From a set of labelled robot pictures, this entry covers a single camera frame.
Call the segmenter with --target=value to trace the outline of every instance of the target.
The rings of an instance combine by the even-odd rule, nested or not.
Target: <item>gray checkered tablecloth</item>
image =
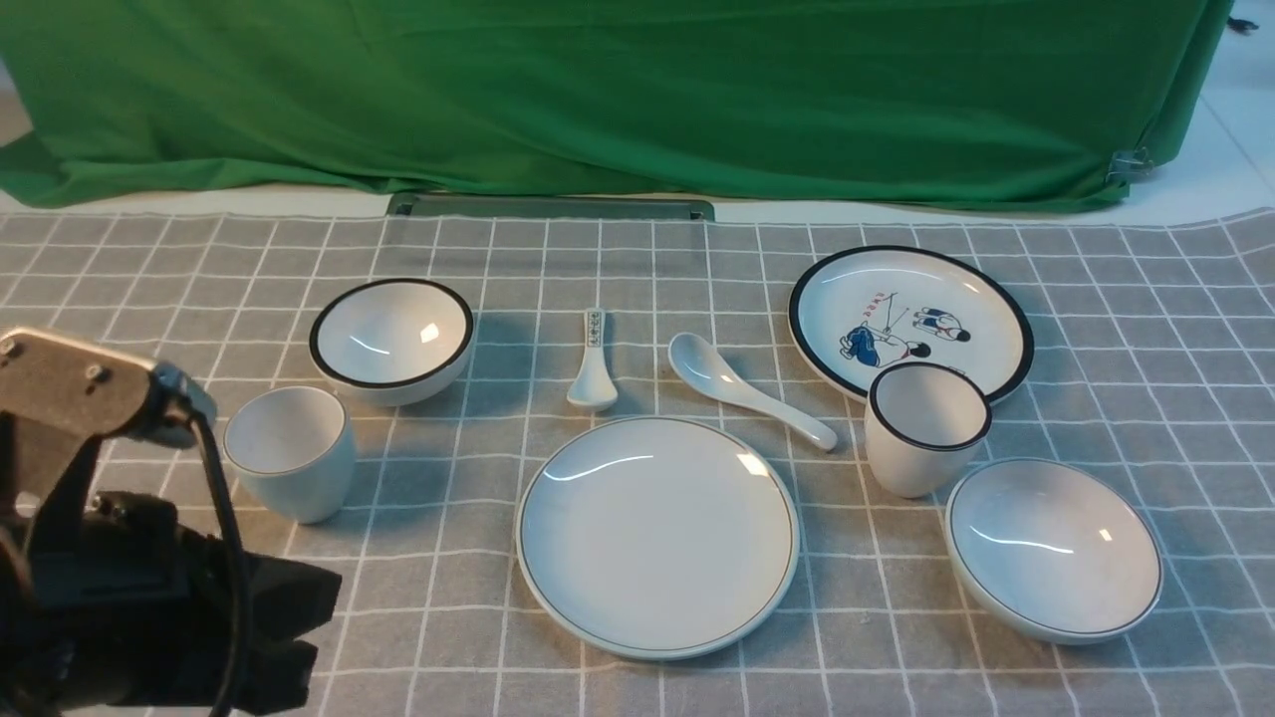
[[[464,380],[399,411],[351,406],[347,508],[296,527],[236,491],[252,550],[346,577],[306,714],[1267,716],[1275,712],[1275,212],[1190,227],[714,226],[474,219],[0,217],[0,325],[161,355],[224,416],[270,387],[321,385],[305,339],[370,278],[444,282],[479,313]],[[1030,315],[1026,385],[979,459],[1089,471],[1149,518],[1164,596],[1127,638],[1056,648],[958,588],[945,496],[882,492],[862,407],[798,356],[784,307],[816,258],[919,245],[978,265]],[[580,311],[609,310],[620,402],[565,401]],[[843,438],[824,454],[775,421],[691,393],[664,344],[717,342],[759,388]],[[799,503],[805,554],[779,611],[741,644],[641,665],[541,611],[513,555],[520,487],[555,449],[620,416],[683,416],[768,457]],[[119,443],[101,485],[214,521],[195,455]]]

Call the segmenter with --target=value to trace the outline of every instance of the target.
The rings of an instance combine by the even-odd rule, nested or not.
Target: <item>white ceramic spoon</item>
[[[584,358],[575,383],[566,392],[571,406],[586,411],[606,411],[620,398],[616,384],[607,373],[607,357],[602,352],[602,338],[607,334],[607,314],[602,309],[584,313]]]
[[[833,429],[748,385],[701,337],[692,333],[674,336],[668,342],[668,362],[686,385],[704,395],[779,418],[824,450],[836,448]]]

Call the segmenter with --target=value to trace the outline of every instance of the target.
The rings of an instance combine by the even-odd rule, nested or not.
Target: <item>white plate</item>
[[[682,660],[748,634],[797,568],[797,512],[747,445],[708,426],[631,418],[588,431],[532,480],[518,559],[566,630],[636,660]]]
[[[923,360],[965,374],[996,402],[1031,367],[1031,328],[994,281],[907,246],[834,254],[797,281],[788,325],[806,362],[863,401],[881,369]]]

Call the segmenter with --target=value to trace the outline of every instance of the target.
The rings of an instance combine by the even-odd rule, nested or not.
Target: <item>white cup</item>
[[[868,464],[881,487],[921,498],[955,478],[991,427],[992,407],[974,381],[936,364],[898,364],[868,392]]]
[[[258,395],[231,418],[223,444],[244,487],[298,523],[330,518],[349,492],[354,430],[325,390],[293,385]]]

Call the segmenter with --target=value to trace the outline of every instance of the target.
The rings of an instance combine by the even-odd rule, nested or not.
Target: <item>metal bracket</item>
[[[511,217],[519,219],[629,219],[711,222],[713,204],[700,199],[617,199],[604,196],[481,196],[400,193],[390,217]]]

